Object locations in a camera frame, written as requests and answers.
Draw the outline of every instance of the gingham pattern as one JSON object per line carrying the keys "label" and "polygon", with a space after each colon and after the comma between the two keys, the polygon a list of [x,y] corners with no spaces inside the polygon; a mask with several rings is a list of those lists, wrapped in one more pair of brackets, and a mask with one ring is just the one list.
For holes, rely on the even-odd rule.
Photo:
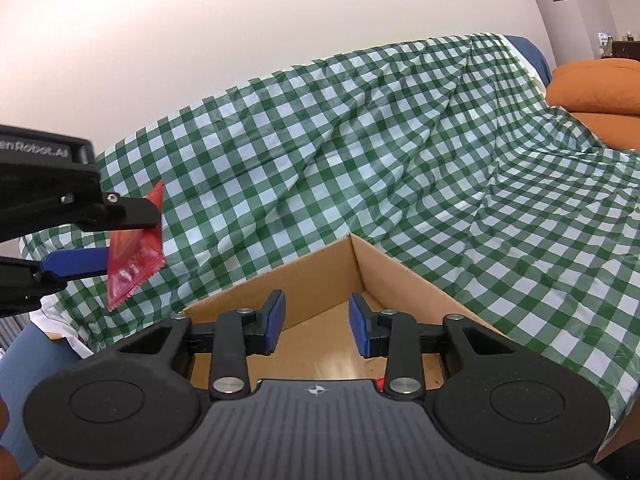
{"label": "gingham pattern", "polygon": [[[116,312],[58,308],[94,350],[353,232],[597,384],[640,380],[640,166],[548,108],[498,36],[335,56],[184,108],[99,157],[104,189],[164,178],[167,267]],[[69,226],[25,255],[106,243]]]}

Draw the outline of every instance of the red packet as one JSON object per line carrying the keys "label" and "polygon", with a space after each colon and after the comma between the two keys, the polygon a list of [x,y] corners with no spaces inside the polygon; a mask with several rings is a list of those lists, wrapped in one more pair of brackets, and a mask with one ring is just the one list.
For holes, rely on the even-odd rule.
{"label": "red packet", "polygon": [[[163,187],[161,180],[146,196],[160,212]],[[161,223],[151,229],[112,231],[107,259],[107,312],[127,301],[165,263]]]}

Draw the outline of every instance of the circular cover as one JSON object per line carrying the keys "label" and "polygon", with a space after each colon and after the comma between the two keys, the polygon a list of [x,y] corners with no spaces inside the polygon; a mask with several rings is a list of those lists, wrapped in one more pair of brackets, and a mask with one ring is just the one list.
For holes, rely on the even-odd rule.
{"label": "circular cover", "polygon": [[41,454],[111,468],[157,456],[191,431],[200,415],[195,390],[169,368],[136,357],[87,362],[36,386],[23,421]]}
{"label": "circular cover", "polygon": [[593,458],[609,427],[604,396],[585,378],[533,357],[480,356],[441,387],[434,412],[452,443],[482,462],[517,470]]}

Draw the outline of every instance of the white fabric edge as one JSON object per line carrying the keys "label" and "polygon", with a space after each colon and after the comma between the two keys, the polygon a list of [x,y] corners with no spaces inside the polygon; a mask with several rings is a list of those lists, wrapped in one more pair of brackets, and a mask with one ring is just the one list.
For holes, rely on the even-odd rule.
{"label": "white fabric edge", "polygon": [[515,48],[513,46],[511,41],[507,40],[507,38],[505,38],[501,34],[499,34],[499,36],[500,36],[501,40],[504,41],[505,45],[511,51],[511,55],[513,57],[515,57],[521,63],[523,69],[526,70],[527,73],[529,74],[530,78],[533,79],[534,83],[538,87],[538,91],[542,95],[542,98],[545,99],[546,98],[546,87],[545,87],[545,84],[542,82],[542,79],[540,78],[540,74],[538,74],[538,71],[533,67],[533,65],[529,62],[529,60],[527,60],[527,58],[524,57],[522,55],[522,53],[517,48]]}
{"label": "white fabric edge", "polygon": [[62,317],[54,304],[57,299],[54,295],[44,296],[40,300],[40,309],[30,312],[31,322],[42,330],[45,334],[58,334],[69,342],[69,346],[82,359],[92,356],[94,353],[79,338],[76,332],[68,322]]}

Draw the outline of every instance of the crosshair logo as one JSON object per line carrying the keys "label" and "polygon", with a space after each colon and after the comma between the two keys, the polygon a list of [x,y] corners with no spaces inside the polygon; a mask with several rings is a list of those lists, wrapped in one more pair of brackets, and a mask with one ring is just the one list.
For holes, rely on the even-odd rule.
{"label": "crosshair logo", "polygon": [[322,386],[321,384],[314,384],[311,388],[308,388],[307,391],[311,394],[311,395],[315,395],[316,397],[319,395],[324,394],[325,392],[328,392],[329,390],[327,390],[324,386]]}

